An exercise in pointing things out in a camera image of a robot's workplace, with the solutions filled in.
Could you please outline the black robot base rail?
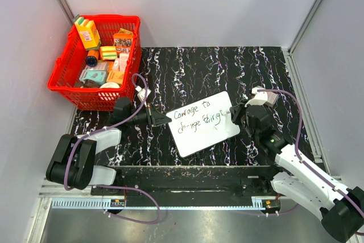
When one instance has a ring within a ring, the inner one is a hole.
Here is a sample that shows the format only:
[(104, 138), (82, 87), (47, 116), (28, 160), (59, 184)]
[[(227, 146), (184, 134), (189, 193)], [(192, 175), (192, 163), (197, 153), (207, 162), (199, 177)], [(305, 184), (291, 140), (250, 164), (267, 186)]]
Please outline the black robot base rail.
[(240, 207), (251, 197), (273, 197), (269, 166), (117, 167), (116, 186), (149, 193), (160, 207)]

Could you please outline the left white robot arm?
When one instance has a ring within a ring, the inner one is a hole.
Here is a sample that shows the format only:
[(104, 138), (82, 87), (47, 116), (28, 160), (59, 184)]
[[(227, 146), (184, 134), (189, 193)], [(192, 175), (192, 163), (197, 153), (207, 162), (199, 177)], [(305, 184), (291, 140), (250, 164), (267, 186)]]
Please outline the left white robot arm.
[(64, 134), (60, 137), (45, 177), (49, 182), (63, 185), (67, 191), (103, 185), (109, 194), (117, 195), (123, 188), (122, 179), (117, 177), (115, 169), (96, 165), (96, 155), (118, 145), (134, 125), (156, 127), (171, 121), (150, 103), (143, 101), (133, 111), (129, 98), (118, 98), (107, 126), (85, 135)]

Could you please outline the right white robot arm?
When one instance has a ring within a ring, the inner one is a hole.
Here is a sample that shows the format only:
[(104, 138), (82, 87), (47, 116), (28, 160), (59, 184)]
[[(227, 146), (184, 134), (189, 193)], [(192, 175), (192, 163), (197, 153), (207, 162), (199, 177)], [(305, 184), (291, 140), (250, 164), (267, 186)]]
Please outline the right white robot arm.
[(266, 106), (240, 103), (230, 108), (230, 115), (276, 171), (259, 180), (261, 193), (276, 192), (295, 201), (315, 215), (338, 242), (347, 242), (358, 233), (363, 227), (363, 189), (349, 188), (307, 158), (275, 129)]

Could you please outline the white rectangular whiteboard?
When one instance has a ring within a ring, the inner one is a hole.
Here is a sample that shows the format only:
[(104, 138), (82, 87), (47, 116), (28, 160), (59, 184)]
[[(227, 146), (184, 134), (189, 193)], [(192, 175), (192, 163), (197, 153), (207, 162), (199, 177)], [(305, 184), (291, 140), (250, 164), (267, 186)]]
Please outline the white rectangular whiteboard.
[(222, 115), (232, 106), (227, 91), (203, 98), (166, 114), (177, 152), (186, 158), (240, 133), (230, 114)]

